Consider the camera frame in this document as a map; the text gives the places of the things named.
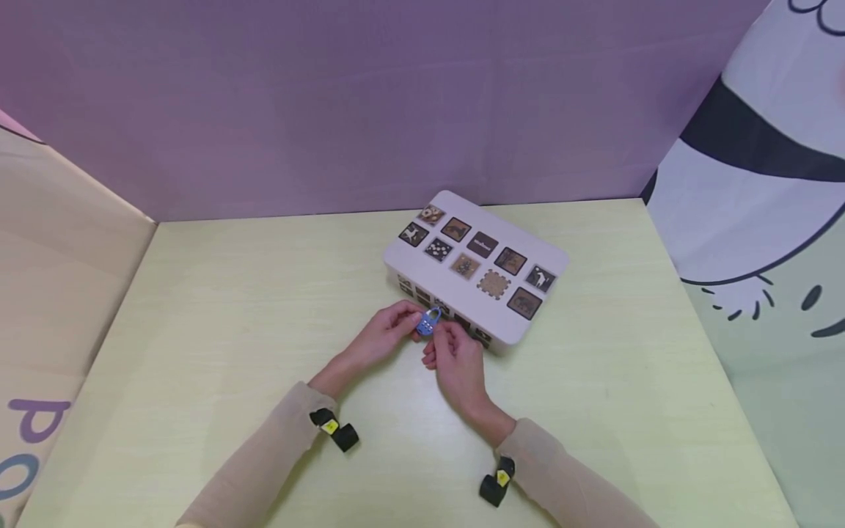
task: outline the yellow sticker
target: yellow sticker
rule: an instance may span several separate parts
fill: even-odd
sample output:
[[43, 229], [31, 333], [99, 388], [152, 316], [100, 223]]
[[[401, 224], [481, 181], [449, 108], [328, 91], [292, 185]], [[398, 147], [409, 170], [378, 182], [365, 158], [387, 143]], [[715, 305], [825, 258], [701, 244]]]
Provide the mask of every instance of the yellow sticker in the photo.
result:
[[498, 470], [496, 471], [496, 482], [499, 483], [501, 487], [505, 487], [510, 482], [510, 476], [505, 470]]
[[328, 434], [335, 434], [335, 431], [337, 431], [337, 428], [338, 428], [338, 427], [340, 427], [340, 425], [338, 425], [338, 423], [337, 423], [336, 421], [334, 421], [334, 420], [329, 420], [329, 421], [327, 421], [326, 423], [324, 423], [324, 424], [320, 427], [320, 429], [323, 429], [323, 430], [324, 430], [324, 431], [326, 431]]

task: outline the right hand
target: right hand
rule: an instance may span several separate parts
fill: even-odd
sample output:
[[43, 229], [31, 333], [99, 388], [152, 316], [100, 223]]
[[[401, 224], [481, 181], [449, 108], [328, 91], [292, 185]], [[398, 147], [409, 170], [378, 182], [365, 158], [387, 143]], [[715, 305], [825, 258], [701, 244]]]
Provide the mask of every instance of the right hand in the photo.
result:
[[455, 322], [441, 321], [434, 327], [422, 364], [437, 370], [437, 383], [455, 411], [472, 421], [491, 405], [484, 386], [484, 360], [481, 343], [466, 334]]
[[516, 421], [487, 394], [481, 343], [458, 323], [444, 321], [434, 327], [434, 338], [423, 354], [422, 364], [437, 371], [437, 383], [449, 405], [488, 444], [501, 445], [514, 431]]

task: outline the animal picture tile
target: animal picture tile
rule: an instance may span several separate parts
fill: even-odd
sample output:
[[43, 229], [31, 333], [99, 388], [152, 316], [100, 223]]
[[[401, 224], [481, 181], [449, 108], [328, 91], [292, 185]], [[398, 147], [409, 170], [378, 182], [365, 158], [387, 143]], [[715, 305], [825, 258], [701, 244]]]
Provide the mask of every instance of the animal picture tile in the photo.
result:
[[446, 235], [447, 237], [451, 238], [455, 242], [460, 242], [464, 239], [466, 234], [470, 232], [471, 229], [472, 226], [470, 226], [463, 220], [453, 218], [452, 220], [446, 222], [446, 225], [443, 226], [443, 229], [441, 229], [440, 232]]
[[499, 266], [501, 269], [504, 269], [511, 275], [516, 275], [522, 269], [522, 266], [525, 265], [526, 261], [525, 257], [517, 253], [511, 248], [505, 248], [502, 250], [502, 253], [496, 258], [496, 265]]
[[434, 304], [435, 306], [439, 306], [439, 307], [440, 307], [440, 310], [443, 312], [443, 314], [444, 314], [444, 315], [449, 316], [449, 315], [451, 315], [451, 314], [452, 314], [452, 310], [451, 310], [448, 306], [446, 306], [446, 303], [445, 303], [445, 302], [443, 302], [443, 301], [441, 301], [441, 300], [440, 300], [440, 299], [438, 299], [437, 297], [435, 297], [435, 298], [434, 298], [434, 303], [433, 303], [433, 304]]
[[476, 233], [476, 236], [472, 238], [470, 243], [466, 245], [466, 248], [474, 253], [478, 253], [484, 258], [487, 258], [498, 245], [498, 240], [479, 231]]
[[428, 302], [431, 302], [431, 296], [425, 290], [420, 290], [420, 287], [417, 286], [417, 297], [421, 299], [425, 299]]
[[490, 334], [480, 328], [475, 329], [475, 334], [476, 336], [478, 336], [478, 338], [480, 338], [482, 341], [486, 341], [487, 343], [489, 343], [493, 339], [492, 337], [490, 337]]
[[516, 288], [516, 293], [508, 301], [508, 308], [530, 321], [541, 304], [540, 297], [531, 294], [525, 288]]
[[557, 277], [550, 274], [545, 269], [540, 266], [534, 266], [531, 273], [528, 274], [526, 282], [537, 288], [539, 291], [546, 293], [548, 292], [548, 289], [552, 287], [552, 283], [555, 279], [557, 279]]
[[468, 256], [466, 253], [461, 253], [461, 256], [451, 265], [452, 271], [456, 272], [461, 277], [470, 280], [472, 274], [481, 266], [476, 260]]
[[408, 224], [408, 227], [400, 233], [399, 238], [411, 244], [414, 248], [420, 245], [420, 242], [425, 240], [425, 237], [428, 236], [428, 231], [422, 229], [417, 224], [411, 222]]
[[435, 238], [434, 241], [425, 248], [425, 253], [428, 256], [433, 257], [438, 262], [443, 262], [443, 259], [445, 259], [446, 255], [451, 253], [451, 251], [452, 247], [439, 238]]
[[478, 282], [476, 288], [488, 294], [497, 301], [502, 298], [504, 291], [510, 286], [510, 280], [499, 275], [492, 269], [488, 269], [484, 277]]
[[460, 326], [464, 327], [464, 330], [467, 332], [470, 331], [470, 322], [461, 317], [458, 312], [455, 312], [455, 322], [458, 323]]
[[417, 218], [430, 226], [436, 226], [440, 219], [442, 219], [445, 215], [446, 213], [443, 210], [440, 210], [434, 205], [428, 204], [425, 209], [420, 212]]

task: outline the purple letter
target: purple letter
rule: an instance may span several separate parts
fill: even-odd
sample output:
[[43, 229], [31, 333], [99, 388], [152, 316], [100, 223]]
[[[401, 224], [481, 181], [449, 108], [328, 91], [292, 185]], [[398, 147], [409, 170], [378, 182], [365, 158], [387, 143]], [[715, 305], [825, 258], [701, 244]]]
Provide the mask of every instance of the purple letter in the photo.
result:
[[[37, 400], [12, 400], [8, 403], [12, 411], [26, 411], [24, 418], [20, 421], [20, 437], [28, 444], [38, 444], [50, 438], [50, 435], [62, 422], [62, 416], [67, 409], [70, 409], [69, 401], [37, 401]], [[53, 413], [53, 421], [40, 433], [32, 428], [32, 421], [37, 412]]]

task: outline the table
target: table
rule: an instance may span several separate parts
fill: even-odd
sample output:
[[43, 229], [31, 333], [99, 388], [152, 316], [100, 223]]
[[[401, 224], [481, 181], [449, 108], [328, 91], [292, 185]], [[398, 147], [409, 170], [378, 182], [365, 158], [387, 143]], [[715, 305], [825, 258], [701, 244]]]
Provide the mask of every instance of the table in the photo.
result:
[[[530, 416], [662, 526], [795, 526], [639, 199], [491, 207], [566, 250], [532, 330], [488, 356]], [[415, 213], [159, 226], [20, 528], [169, 526], [299, 379], [401, 298], [381, 263]], [[519, 491], [478, 496], [491, 450], [408, 343], [341, 402], [269, 526], [551, 526]]]

